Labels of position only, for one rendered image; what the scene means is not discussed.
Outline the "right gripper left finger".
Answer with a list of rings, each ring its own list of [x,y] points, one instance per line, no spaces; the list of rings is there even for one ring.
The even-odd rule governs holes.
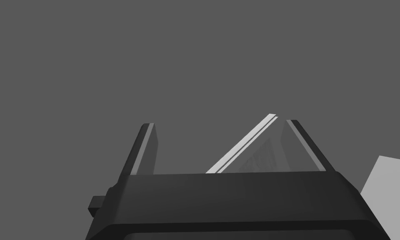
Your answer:
[[[129,175],[154,174],[158,152],[156,124],[144,123],[132,145],[118,180]]]

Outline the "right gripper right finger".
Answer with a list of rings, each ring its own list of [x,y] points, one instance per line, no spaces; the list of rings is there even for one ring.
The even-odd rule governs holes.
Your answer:
[[[290,171],[335,171],[299,121],[283,121],[280,142]]]

